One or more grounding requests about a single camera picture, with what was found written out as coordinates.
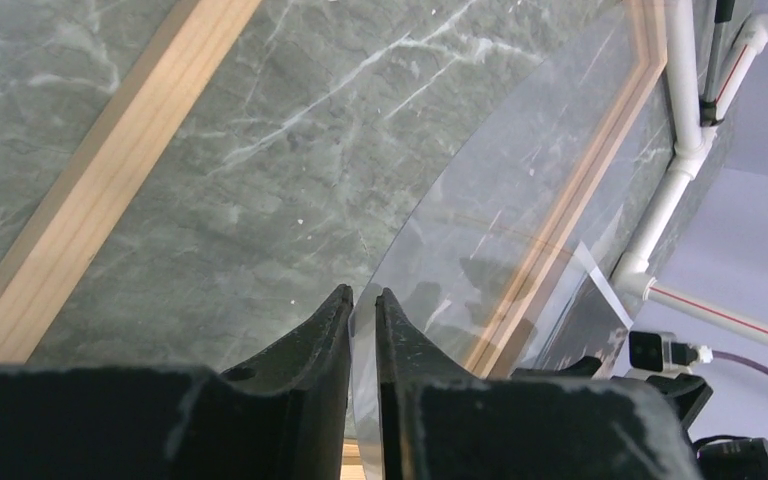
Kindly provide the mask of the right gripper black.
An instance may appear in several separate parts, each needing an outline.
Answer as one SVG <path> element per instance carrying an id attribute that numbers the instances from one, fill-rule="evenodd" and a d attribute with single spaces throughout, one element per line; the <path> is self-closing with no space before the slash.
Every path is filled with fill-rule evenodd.
<path id="1" fill-rule="evenodd" d="M 607 379 L 603 362 L 597 357 L 582 357 L 577 362 L 559 370 L 541 370 L 517 367 L 514 379 L 531 377 L 572 377 Z M 673 407 L 681 426 L 688 430 L 713 395 L 712 387 L 688 367 L 680 366 L 663 372 L 630 368 L 625 374 L 613 375 L 612 379 L 634 379 L 652 385 Z"/>

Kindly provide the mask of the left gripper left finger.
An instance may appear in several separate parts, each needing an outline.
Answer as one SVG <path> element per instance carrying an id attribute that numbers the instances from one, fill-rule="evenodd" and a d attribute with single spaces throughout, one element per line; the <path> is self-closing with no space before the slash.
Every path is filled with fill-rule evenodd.
<path id="1" fill-rule="evenodd" d="M 0 479 L 336 479 L 349 286 L 288 334 L 201 365 L 0 365 Z"/>

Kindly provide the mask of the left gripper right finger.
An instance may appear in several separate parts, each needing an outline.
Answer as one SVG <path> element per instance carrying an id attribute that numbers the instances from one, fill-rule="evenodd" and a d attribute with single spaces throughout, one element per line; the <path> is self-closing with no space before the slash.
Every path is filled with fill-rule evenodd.
<path id="1" fill-rule="evenodd" d="M 632 379 L 481 379 L 384 289 L 375 342 L 387 479 L 698 479 L 666 398 Z"/>

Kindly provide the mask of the clear acrylic glazing sheet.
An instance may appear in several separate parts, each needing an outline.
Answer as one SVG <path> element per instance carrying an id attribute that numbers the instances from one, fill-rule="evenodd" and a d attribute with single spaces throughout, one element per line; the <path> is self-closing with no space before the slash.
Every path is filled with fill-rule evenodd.
<path id="1" fill-rule="evenodd" d="M 375 301 L 473 374 L 536 368 L 538 320 L 585 243 L 607 279 L 633 178 L 660 131 L 664 5 L 623 1 L 531 73 L 406 220 L 351 320 L 353 415 L 365 479 L 383 477 Z"/>

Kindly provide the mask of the wooden picture frame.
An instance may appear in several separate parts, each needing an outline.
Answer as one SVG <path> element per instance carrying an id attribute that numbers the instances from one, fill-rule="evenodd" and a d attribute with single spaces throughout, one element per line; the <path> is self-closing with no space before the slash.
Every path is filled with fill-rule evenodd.
<path id="1" fill-rule="evenodd" d="M 161 154 L 206 118 L 207 142 L 234 141 L 248 160 L 300 129 L 322 134 L 319 153 L 295 164 L 323 165 L 362 141 L 363 156 L 387 166 L 410 154 L 409 133 L 429 136 L 411 104 L 461 66 L 485 73 L 495 59 L 554 65 L 520 45 L 460 33 L 486 12 L 467 1 L 434 15 L 417 1 L 130 1 L 124 13 L 96 14 L 98 30 L 65 20 L 46 47 L 22 51 L 0 38 L 0 54 L 26 66 L 0 79 L 0 112 L 19 127 L 78 126 L 72 159 L 0 251 L 0 374 L 20 372 L 115 222 Z M 38 116 L 20 112 L 20 91 Z"/>

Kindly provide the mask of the glossy landscape photo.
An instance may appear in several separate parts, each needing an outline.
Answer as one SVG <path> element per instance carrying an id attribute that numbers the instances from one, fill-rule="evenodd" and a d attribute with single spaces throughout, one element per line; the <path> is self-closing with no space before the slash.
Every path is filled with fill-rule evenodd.
<path id="1" fill-rule="evenodd" d="M 538 320 L 533 366 L 571 367 L 585 357 L 601 362 L 596 378 L 612 375 L 632 319 L 588 246 L 578 243 Z"/>

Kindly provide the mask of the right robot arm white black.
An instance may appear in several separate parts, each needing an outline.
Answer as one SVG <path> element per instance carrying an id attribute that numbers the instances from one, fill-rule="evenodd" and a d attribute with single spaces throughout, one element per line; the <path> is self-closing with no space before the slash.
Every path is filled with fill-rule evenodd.
<path id="1" fill-rule="evenodd" d="M 681 344 L 676 353 L 630 353 L 628 378 L 640 378 L 656 388 L 688 428 L 713 395 L 690 366 L 709 362 L 715 354 Z M 602 408 L 583 411 L 581 422 L 566 422 L 559 433 L 543 429 L 525 449 L 523 479 L 654 479 L 635 444 L 623 446 L 622 433 L 612 437 L 595 424 L 606 419 Z M 704 479 L 768 479 L 768 440 L 761 437 L 715 435 L 689 444 Z"/>

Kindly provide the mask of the white PVC pipe stand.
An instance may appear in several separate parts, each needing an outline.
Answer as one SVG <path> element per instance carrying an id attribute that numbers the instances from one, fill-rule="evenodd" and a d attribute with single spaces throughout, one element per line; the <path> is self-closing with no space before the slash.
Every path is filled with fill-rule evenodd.
<path id="1" fill-rule="evenodd" d="M 667 1 L 666 75 L 676 132 L 674 156 L 612 275 L 615 288 L 768 346 L 768 324 L 729 311 L 663 284 L 648 273 L 650 258 L 688 186 L 705 164 L 728 112 L 755 58 L 768 44 L 768 14 L 744 23 L 726 58 L 725 79 L 710 100 L 700 97 L 693 9 L 688 1 Z"/>

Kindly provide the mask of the black handled hammer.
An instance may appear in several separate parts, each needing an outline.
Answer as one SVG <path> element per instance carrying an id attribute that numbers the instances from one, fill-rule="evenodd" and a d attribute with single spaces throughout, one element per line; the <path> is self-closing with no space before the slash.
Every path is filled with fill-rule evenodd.
<path id="1" fill-rule="evenodd" d="M 733 18 L 735 0 L 717 0 L 714 10 L 714 27 L 703 93 L 700 96 L 700 120 L 702 126 L 717 124 L 716 102 L 718 98 L 720 69 L 722 66 L 725 30 Z"/>

